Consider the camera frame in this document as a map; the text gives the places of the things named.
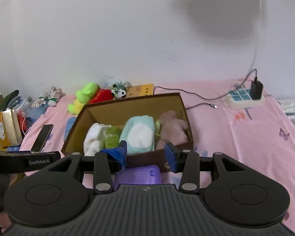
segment ribbed black surface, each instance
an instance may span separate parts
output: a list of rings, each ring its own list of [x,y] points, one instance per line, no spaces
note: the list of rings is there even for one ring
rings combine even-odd
[[[117,192],[96,197],[76,219],[52,228],[12,226],[5,236],[292,236],[282,224],[244,229],[209,213],[195,195],[173,185],[121,185]]]

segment orange deer print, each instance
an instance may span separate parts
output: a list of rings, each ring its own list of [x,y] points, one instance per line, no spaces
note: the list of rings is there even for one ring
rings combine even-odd
[[[236,124],[236,121],[239,121],[240,123],[242,123],[241,120],[247,121],[246,116],[243,112],[238,112],[237,114],[235,114],[234,123]]]

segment pink plush toy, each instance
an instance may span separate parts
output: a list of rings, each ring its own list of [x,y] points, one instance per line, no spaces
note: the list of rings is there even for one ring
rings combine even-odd
[[[156,145],[156,150],[164,149],[166,142],[172,142],[173,145],[180,145],[188,142],[184,130],[188,128],[186,121],[177,119],[176,113],[172,110],[161,114],[159,117],[161,124],[161,139]]]

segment white wall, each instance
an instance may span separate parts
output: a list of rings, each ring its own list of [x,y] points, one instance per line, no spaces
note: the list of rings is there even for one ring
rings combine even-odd
[[[295,97],[295,0],[0,0],[0,91],[243,77]]]

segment purple container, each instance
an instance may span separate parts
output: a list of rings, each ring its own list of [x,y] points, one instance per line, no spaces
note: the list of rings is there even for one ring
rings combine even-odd
[[[161,184],[162,176],[156,165],[125,169],[116,174],[114,188],[120,184]]]

